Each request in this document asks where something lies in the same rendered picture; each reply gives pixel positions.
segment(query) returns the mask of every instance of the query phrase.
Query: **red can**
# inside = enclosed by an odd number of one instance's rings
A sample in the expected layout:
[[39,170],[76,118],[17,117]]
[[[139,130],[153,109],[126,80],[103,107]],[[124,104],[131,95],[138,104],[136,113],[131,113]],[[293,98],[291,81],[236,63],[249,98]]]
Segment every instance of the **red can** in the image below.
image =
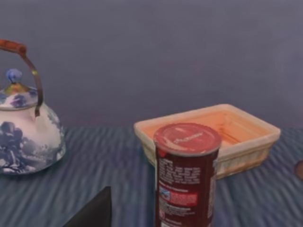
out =
[[213,129],[176,123],[158,129],[156,227],[211,227],[221,145]]

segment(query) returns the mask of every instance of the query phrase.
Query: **cream-colored basket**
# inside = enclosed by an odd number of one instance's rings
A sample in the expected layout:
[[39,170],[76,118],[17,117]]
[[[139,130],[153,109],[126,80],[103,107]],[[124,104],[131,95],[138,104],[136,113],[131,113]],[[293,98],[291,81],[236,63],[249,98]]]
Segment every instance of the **cream-colored basket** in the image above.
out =
[[154,118],[134,125],[149,162],[155,164],[155,131],[170,123],[194,122],[216,130],[222,138],[217,178],[259,166],[280,137],[280,129],[232,105],[221,104]]

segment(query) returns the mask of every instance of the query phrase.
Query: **brown handle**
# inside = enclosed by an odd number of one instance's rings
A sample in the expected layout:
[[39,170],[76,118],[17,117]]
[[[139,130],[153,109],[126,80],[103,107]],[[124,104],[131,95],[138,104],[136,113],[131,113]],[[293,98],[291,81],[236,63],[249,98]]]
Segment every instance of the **brown handle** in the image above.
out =
[[25,61],[25,63],[29,66],[36,83],[37,93],[38,93],[38,101],[35,109],[35,116],[40,116],[40,107],[43,103],[43,89],[42,83],[37,72],[37,69],[33,65],[33,63],[27,58],[27,47],[23,44],[18,44],[16,42],[12,42],[9,40],[0,39],[0,50],[17,53],[20,57]]

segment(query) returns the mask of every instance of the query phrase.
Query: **gray wall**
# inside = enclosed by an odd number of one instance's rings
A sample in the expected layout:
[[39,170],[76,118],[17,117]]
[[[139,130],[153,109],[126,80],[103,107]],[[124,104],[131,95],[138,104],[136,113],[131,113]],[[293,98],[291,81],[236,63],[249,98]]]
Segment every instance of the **gray wall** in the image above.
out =
[[[0,0],[66,125],[132,125],[230,103],[303,127],[302,0]],[[8,68],[28,69],[0,52]]]

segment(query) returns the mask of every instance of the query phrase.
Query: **striped tablecloth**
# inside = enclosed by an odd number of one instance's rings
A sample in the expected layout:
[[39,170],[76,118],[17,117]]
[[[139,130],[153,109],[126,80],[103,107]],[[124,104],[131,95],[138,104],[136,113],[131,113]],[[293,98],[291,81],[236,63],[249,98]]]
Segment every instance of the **striped tablecloth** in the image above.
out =
[[[105,186],[112,227],[153,227],[154,169],[131,128],[68,128],[68,153],[28,176],[0,176],[0,227],[61,227]],[[302,227],[303,130],[285,129],[260,167],[217,183],[215,227]]]

